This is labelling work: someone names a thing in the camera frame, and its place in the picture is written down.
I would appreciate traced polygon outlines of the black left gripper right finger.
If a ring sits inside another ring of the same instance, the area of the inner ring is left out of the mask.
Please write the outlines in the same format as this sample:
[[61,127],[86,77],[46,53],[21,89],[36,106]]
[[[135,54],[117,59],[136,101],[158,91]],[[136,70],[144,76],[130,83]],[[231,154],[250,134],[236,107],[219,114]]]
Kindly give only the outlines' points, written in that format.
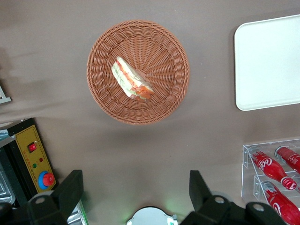
[[249,202],[242,208],[221,195],[213,195],[197,170],[189,175],[189,196],[194,207],[182,225],[284,225],[267,204]]

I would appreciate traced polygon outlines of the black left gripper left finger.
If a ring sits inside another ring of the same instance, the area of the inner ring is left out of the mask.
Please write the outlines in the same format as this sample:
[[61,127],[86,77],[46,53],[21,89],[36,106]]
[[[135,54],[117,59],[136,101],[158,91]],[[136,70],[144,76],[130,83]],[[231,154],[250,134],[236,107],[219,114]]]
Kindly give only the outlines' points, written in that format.
[[47,194],[39,193],[23,206],[13,209],[0,204],[2,225],[66,225],[67,219],[83,195],[83,172],[73,170],[57,188]]

